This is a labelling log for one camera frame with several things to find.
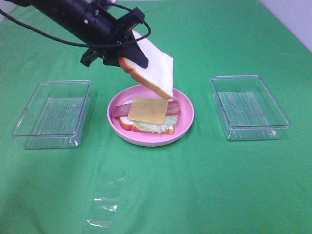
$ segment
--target green tablecloth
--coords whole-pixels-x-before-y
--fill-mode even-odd
[[[124,170],[110,233],[312,233],[312,54],[256,0],[121,2],[138,6],[149,39],[174,57],[174,86],[195,120],[157,148],[121,139],[110,100],[137,83],[120,68],[79,63],[63,45],[7,20],[0,24],[0,233],[79,234],[100,176]],[[119,10],[111,11],[116,17]],[[12,15],[79,42],[38,10]],[[138,27],[144,33],[144,27]],[[210,78],[260,75],[292,122],[280,140],[225,139]],[[11,131],[39,82],[89,79],[97,99],[73,149],[23,150]]]

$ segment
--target black cable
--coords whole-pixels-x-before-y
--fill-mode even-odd
[[[121,9],[124,9],[124,10],[127,10],[127,11],[131,11],[130,8],[127,8],[125,6],[121,6],[121,5],[118,5],[118,4],[115,4],[115,3],[108,3],[107,5],[111,5],[111,6],[116,6],[116,7],[119,7]],[[0,14],[3,15],[4,17],[8,18],[10,21],[16,23],[17,25],[21,26],[21,27],[24,27],[24,28],[27,28],[33,32],[36,32],[46,38],[49,38],[49,39],[52,39],[52,40],[55,40],[55,41],[58,41],[60,43],[63,43],[63,44],[67,44],[67,45],[71,45],[71,46],[77,46],[77,47],[88,47],[88,48],[115,48],[115,47],[120,47],[120,46],[123,46],[123,45],[127,45],[127,44],[132,44],[134,42],[137,42],[139,40],[142,40],[144,38],[147,38],[150,34],[151,34],[151,28],[150,26],[148,25],[148,23],[146,21],[144,21],[144,25],[146,26],[146,28],[148,29],[148,33],[138,39],[135,39],[135,40],[132,40],[132,41],[127,41],[127,42],[123,42],[123,43],[120,43],[120,44],[113,44],[113,45],[94,45],[94,44],[81,44],[81,43],[75,43],[75,42],[70,42],[70,41],[66,41],[66,40],[63,40],[63,39],[60,39],[60,38],[57,38],[57,37],[54,37],[48,33],[45,33],[37,28],[34,28],[26,23],[23,23],[21,21],[18,21],[17,19],[15,19],[14,17],[10,16],[9,14],[5,13],[4,11],[2,11],[0,9]]]

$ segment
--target clear plastic container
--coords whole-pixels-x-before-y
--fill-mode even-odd
[[[262,78],[217,76],[211,79],[214,102],[228,140],[279,139],[290,121]]]
[[[91,104],[91,81],[39,83],[12,131],[24,149],[77,147]]]

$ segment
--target bacon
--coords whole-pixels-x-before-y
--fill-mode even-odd
[[[130,111],[131,105],[132,104],[129,103],[129,104],[123,104],[120,106],[116,106],[112,112],[113,118],[119,118],[121,116],[127,116],[129,111]],[[169,101],[166,115],[167,116],[174,116],[174,115],[179,114],[179,112],[180,112],[179,103],[177,101]]]

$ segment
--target cheese slice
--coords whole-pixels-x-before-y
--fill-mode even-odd
[[[135,97],[128,119],[146,123],[164,124],[168,100],[162,98]]]

